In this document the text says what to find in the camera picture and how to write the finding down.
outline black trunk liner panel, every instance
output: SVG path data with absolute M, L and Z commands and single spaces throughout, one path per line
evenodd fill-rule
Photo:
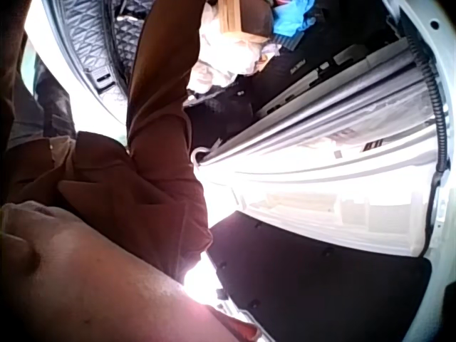
M 401 341 L 431 274 L 427 259 L 339 247 L 239 212 L 211 231 L 225 291 L 276 341 Z

